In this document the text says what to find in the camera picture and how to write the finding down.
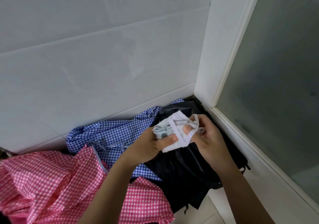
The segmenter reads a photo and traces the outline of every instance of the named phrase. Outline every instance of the beige floor tile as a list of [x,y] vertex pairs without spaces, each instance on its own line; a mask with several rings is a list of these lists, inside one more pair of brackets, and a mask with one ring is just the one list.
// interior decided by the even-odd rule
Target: beige floor tile
[[172,224],[202,224],[209,217],[217,213],[217,209],[209,196],[205,196],[198,210],[190,205],[185,215],[184,210],[185,208],[174,214],[175,220]]
[[203,224],[225,224],[223,218],[221,218],[220,214],[217,212],[208,218]]

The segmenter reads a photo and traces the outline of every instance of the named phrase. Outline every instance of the hand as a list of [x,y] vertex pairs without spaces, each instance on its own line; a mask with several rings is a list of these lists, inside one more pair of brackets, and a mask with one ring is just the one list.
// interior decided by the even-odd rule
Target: hand
[[[234,165],[219,129],[204,114],[198,115],[198,120],[199,126],[204,127],[205,131],[203,134],[195,133],[191,140],[196,143],[203,158],[217,173],[226,166]],[[185,125],[183,130],[188,134],[192,127]]]
[[151,160],[160,150],[163,150],[165,147],[177,141],[178,138],[175,134],[157,140],[153,133],[153,127],[149,127],[121,156],[129,161],[129,164],[138,166],[141,163]]

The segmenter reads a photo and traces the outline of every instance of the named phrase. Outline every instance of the pile of clothes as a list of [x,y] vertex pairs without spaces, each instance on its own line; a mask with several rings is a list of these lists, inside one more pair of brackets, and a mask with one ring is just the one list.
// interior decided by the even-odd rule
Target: pile of clothes
[[[70,154],[43,151],[1,161],[0,211],[12,223],[76,223],[114,162],[146,128],[178,111],[210,117],[195,100],[152,107],[131,120],[77,127],[67,138]],[[237,167],[245,169],[246,158],[223,137]],[[195,143],[160,151],[134,170],[119,223],[170,223],[173,213],[188,204],[198,209],[210,188],[221,187]],[[136,208],[145,211],[137,217]]]

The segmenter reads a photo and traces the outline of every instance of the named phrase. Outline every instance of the forearm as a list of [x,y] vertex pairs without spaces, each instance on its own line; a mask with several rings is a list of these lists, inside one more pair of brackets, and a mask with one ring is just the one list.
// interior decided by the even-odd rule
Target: forearm
[[217,174],[221,179],[237,224],[274,224],[233,161],[218,170]]
[[116,224],[135,167],[126,161],[125,155],[121,155],[110,169],[78,223]]

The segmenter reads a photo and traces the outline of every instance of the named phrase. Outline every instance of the person's right hand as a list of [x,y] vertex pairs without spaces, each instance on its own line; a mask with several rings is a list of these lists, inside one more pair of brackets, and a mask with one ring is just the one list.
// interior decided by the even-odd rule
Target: person's right hand
[[[191,140],[196,143],[200,154],[217,173],[234,165],[219,129],[204,114],[198,115],[198,120],[199,126],[204,127],[205,131],[203,134],[195,133]],[[188,135],[192,127],[185,125],[183,130]]]

